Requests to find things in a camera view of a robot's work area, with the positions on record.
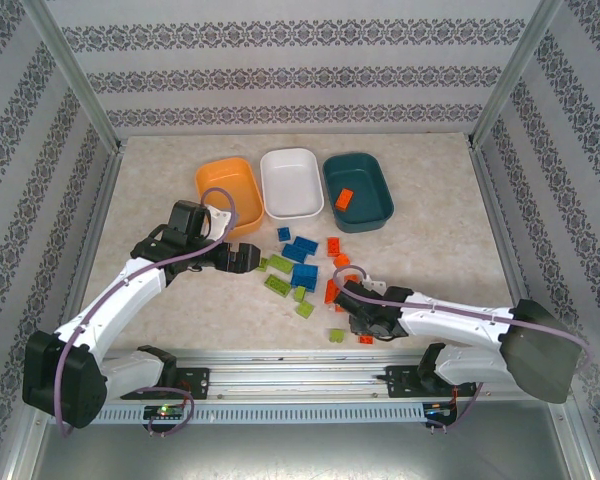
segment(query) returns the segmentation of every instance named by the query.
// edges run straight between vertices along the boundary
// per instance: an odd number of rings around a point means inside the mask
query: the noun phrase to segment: metal floor
[[[48,427],[34,478],[215,480],[561,480],[546,405],[483,402],[457,430],[419,424],[193,425],[167,438],[97,425]]]

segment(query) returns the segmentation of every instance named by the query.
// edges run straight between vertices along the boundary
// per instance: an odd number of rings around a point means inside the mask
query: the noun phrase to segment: plastic bowl
[[[343,232],[377,230],[393,215],[389,187],[375,157],[368,153],[337,155],[324,162],[322,171],[336,225]],[[343,188],[353,191],[345,212],[334,206]]]
[[[324,195],[316,156],[304,148],[267,153],[260,160],[262,196],[267,214],[280,223],[316,216]]]
[[[211,187],[220,187],[233,197],[238,222],[228,238],[246,235],[260,228],[264,216],[262,197],[251,165],[244,158],[231,157],[207,163],[198,169],[195,181],[200,196]],[[210,193],[205,202],[222,210],[229,209],[229,201],[218,192]]]

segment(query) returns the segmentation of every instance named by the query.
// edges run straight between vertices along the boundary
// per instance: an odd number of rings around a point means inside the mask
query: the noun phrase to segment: dark teal bowl
[[[322,166],[336,225],[345,233],[382,228],[393,215],[393,201],[378,161],[368,153],[329,158]],[[353,191],[346,212],[334,206],[343,188]]]

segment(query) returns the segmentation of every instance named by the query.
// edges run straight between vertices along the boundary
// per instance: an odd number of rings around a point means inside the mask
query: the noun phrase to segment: white bowl
[[[316,156],[304,148],[273,150],[260,160],[264,209],[288,223],[313,217],[324,207]]]

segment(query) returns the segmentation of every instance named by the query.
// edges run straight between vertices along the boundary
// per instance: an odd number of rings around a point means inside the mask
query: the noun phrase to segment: lego brick
[[[293,274],[299,277],[317,277],[318,267],[315,265],[304,265],[302,263],[296,263],[293,266]]]
[[[291,232],[289,231],[289,227],[282,227],[278,229],[278,241],[280,242],[288,242],[291,240]]]
[[[316,283],[318,279],[316,277],[301,277],[299,275],[294,275],[291,277],[291,286],[292,287],[305,287],[308,292],[316,291]]]
[[[296,302],[302,302],[304,300],[305,293],[307,293],[307,289],[303,286],[299,286],[296,288],[295,292],[293,292],[293,299]]]
[[[324,291],[324,303],[333,303],[338,296],[338,291],[338,287],[336,287],[333,279],[329,279],[329,281],[327,281],[327,289]]]
[[[313,312],[313,305],[306,300],[303,300],[300,305],[296,307],[296,313],[304,318],[309,318],[311,312]]]
[[[340,239],[338,237],[327,238],[327,256],[337,257],[340,255]]]
[[[294,262],[304,263],[307,259],[307,251],[287,243],[282,249],[282,256],[293,260]]]
[[[291,270],[293,270],[292,262],[275,254],[271,255],[271,258],[269,259],[269,266],[275,268],[276,270],[280,270],[282,273],[291,273]]]
[[[260,266],[256,268],[259,272],[266,272],[267,266],[269,265],[269,259],[265,257],[260,257]]]
[[[264,281],[264,285],[269,290],[276,292],[281,297],[286,297],[291,291],[291,285],[275,275],[269,275],[269,277],[267,277],[267,279]]]
[[[341,328],[332,328],[329,330],[329,341],[331,343],[342,343],[344,341],[345,331]]]
[[[316,251],[318,250],[317,242],[314,242],[313,240],[309,240],[308,238],[304,237],[296,236],[295,240],[293,241],[293,245],[303,250],[306,250],[307,252],[309,252],[309,255],[315,255]]]
[[[349,208],[349,202],[353,198],[353,192],[348,188],[343,188],[340,191],[340,195],[338,195],[338,200],[336,200],[335,207],[341,212],[346,212],[347,208]]]
[[[358,343],[363,345],[373,345],[373,337],[370,335],[360,335],[358,337]]]
[[[345,265],[351,265],[351,262],[349,261],[349,257],[347,257],[344,253],[341,253],[333,260],[333,264],[336,266],[336,268],[340,268],[344,267]]]

